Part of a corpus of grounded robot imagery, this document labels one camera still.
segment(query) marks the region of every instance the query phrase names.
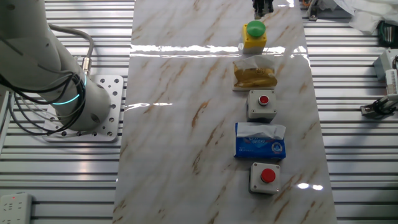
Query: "green button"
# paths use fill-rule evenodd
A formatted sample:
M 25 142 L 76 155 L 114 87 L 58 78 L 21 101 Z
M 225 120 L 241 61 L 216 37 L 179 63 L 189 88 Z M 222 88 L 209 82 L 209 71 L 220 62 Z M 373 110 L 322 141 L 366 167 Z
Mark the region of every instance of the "green button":
M 260 21 L 251 21 L 246 27 L 248 34 L 252 37 L 260 37 L 266 32 L 266 26 Z

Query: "electrical outlet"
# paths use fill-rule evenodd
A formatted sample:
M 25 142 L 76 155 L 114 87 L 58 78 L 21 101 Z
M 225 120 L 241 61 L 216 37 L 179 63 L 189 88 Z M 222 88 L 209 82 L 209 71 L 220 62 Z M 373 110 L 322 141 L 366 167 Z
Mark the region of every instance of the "electrical outlet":
M 250 192 L 276 194 L 280 191 L 280 167 L 255 162 L 250 169 Z
M 0 198 L 0 224 L 29 224 L 32 196 L 27 193 Z
M 249 122 L 270 123 L 275 118 L 276 96 L 274 90 L 250 90 L 246 100 L 246 117 Z

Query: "emergency stop button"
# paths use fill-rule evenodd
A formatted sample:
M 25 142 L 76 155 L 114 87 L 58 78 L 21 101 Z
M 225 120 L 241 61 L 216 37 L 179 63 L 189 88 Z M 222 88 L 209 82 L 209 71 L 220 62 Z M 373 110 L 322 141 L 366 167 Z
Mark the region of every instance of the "emergency stop button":
M 276 175 L 272 169 L 264 169 L 261 172 L 261 180 L 264 181 L 265 183 L 271 183 L 275 180 L 275 178 Z
M 269 103 L 269 98 L 266 95 L 262 95 L 259 97 L 259 104 L 261 106 L 267 106 L 267 104 Z

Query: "metal grating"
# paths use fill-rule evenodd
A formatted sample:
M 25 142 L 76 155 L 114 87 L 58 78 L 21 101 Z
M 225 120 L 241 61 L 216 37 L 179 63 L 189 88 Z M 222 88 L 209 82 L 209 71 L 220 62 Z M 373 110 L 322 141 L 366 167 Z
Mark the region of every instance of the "metal grating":
M 92 74 L 127 82 L 133 0 L 50 0 L 46 8 L 49 22 L 94 37 Z M 398 223 L 398 117 L 367 121 L 359 112 L 386 94 L 372 68 L 384 49 L 375 36 L 352 29 L 341 9 L 321 12 L 317 22 L 309 22 L 304 9 L 302 17 L 338 223 Z M 88 49 L 81 38 L 56 35 L 73 55 Z M 32 194 L 33 224 L 111 224 L 120 140 L 48 144 L 12 121 L 4 137 L 0 195 Z

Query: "marble tabletop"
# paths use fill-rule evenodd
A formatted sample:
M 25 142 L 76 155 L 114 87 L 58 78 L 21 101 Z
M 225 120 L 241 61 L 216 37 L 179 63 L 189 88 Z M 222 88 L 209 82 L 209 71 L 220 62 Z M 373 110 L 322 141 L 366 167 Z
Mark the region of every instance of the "marble tabletop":
M 287 157 L 276 195 L 249 193 L 257 160 L 233 157 L 247 92 L 233 92 L 251 0 L 137 0 L 113 223 L 336 223 L 298 1 L 274 0 L 264 54 L 275 55 Z

